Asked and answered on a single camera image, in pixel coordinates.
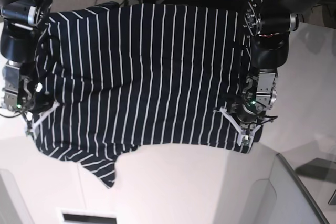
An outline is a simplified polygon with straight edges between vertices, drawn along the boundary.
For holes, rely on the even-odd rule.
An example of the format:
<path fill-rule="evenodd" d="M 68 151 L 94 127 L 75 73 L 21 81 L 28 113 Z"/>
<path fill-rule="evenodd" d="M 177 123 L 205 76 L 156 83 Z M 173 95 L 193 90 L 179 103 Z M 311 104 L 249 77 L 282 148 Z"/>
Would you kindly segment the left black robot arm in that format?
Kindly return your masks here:
<path fill-rule="evenodd" d="M 244 7 L 244 32 L 251 69 L 241 99 L 233 110 L 238 127 L 247 135 L 274 120 L 267 110 L 276 100 L 277 69 L 289 53 L 289 35 L 300 14 L 319 0 L 249 0 Z"/>

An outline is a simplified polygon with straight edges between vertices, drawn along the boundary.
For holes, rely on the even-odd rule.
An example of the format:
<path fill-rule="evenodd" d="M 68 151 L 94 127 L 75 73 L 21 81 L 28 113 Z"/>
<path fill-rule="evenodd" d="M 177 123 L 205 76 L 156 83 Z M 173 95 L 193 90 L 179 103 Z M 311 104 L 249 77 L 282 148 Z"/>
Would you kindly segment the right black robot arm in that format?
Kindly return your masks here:
<path fill-rule="evenodd" d="M 1 54 L 7 59 L 1 107 L 15 116 L 44 112 L 53 105 L 51 96 L 38 90 L 46 76 L 39 77 L 35 72 L 36 52 L 51 3 L 52 0 L 1 0 Z"/>

